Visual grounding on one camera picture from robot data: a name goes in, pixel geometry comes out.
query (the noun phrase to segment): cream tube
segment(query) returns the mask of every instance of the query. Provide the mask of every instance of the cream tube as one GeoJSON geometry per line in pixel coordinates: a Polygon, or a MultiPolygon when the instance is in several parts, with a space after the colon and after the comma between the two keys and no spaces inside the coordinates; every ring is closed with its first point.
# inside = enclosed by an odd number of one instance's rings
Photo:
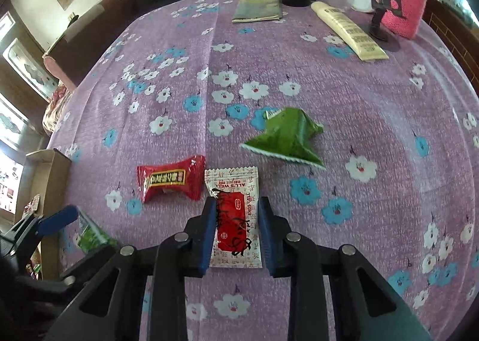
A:
{"type": "Polygon", "coordinates": [[[386,52],[369,35],[338,9],[321,1],[311,4],[311,8],[325,24],[354,50],[361,60],[389,58],[386,52]]]}

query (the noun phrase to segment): metal screw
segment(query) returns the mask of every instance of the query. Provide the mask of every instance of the metal screw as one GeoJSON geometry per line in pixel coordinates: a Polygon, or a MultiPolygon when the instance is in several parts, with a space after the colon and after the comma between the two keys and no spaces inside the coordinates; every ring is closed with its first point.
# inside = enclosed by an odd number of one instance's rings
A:
{"type": "Polygon", "coordinates": [[[63,283],[65,283],[66,285],[72,285],[73,283],[75,283],[75,280],[76,280],[75,276],[71,275],[64,278],[63,283]]]}
{"type": "Polygon", "coordinates": [[[185,232],[179,232],[175,234],[176,242],[186,242],[188,241],[189,238],[190,236],[188,235],[188,233],[185,233],[185,232]]]}
{"type": "Polygon", "coordinates": [[[356,253],[356,248],[349,244],[343,245],[341,250],[347,256],[352,256],[354,253],[356,253]]]}
{"type": "Polygon", "coordinates": [[[135,248],[131,245],[126,245],[120,249],[120,254],[122,256],[131,256],[135,252],[135,248]]]}
{"type": "Polygon", "coordinates": [[[290,232],[286,234],[286,239],[289,242],[298,242],[301,239],[301,235],[297,232],[290,232]]]}

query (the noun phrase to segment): red candy wrapper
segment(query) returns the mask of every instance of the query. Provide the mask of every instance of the red candy wrapper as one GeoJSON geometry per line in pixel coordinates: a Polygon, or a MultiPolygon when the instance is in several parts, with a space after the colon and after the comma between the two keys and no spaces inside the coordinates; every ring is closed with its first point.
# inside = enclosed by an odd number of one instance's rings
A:
{"type": "Polygon", "coordinates": [[[181,191],[192,200],[200,200],[205,157],[196,155],[174,164],[137,167],[141,201],[148,202],[160,192],[181,191]]]}
{"type": "Polygon", "coordinates": [[[258,236],[258,168],[211,169],[204,182],[216,197],[212,267],[261,268],[258,236]]]}

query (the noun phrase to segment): cardboard box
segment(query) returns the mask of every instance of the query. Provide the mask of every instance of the cardboard box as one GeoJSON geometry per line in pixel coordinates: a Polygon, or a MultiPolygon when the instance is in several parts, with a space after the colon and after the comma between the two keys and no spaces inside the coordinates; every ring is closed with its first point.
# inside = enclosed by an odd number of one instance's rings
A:
{"type": "MultiPolygon", "coordinates": [[[[22,219],[23,209],[40,194],[35,214],[48,217],[60,211],[66,190],[71,160],[57,149],[45,149],[26,155],[18,188],[15,223],[22,219]]],[[[38,246],[44,280],[59,279],[58,234],[44,237],[38,246]]]]}

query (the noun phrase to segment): blue gripper pad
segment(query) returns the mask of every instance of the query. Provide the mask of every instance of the blue gripper pad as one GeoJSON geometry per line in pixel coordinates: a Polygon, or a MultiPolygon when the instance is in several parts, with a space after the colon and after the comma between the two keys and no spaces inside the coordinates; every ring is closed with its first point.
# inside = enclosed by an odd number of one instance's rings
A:
{"type": "Polygon", "coordinates": [[[48,218],[41,219],[38,228],[37,234],[41,237],[49,236],[51,234],[59,232],[65,226],[76,221],[78,218],[78,208],[76,206],[66,206],[61,209],[59,212],[56,212],[48,218]]]}
{"type": "Polygon", "coordinates": [[[207,198],[201,217],[204,218],[204,235],[198,269],[204,274],[209,268],[216,231],[216,200],[213,197],[207,198]]]}
{"type": "Polygon", "coordinates": [[[270,275],[273,276],[276,269],[277,243],[275,243],[273,240],[271,223],[269,220],[271,216],[268,215],[268,209],[271,210],[268,198],[261,197],[258,201],[258,224],[260,228],[261,255],[263,257],[266,268],[268,269],[270,275]]]}

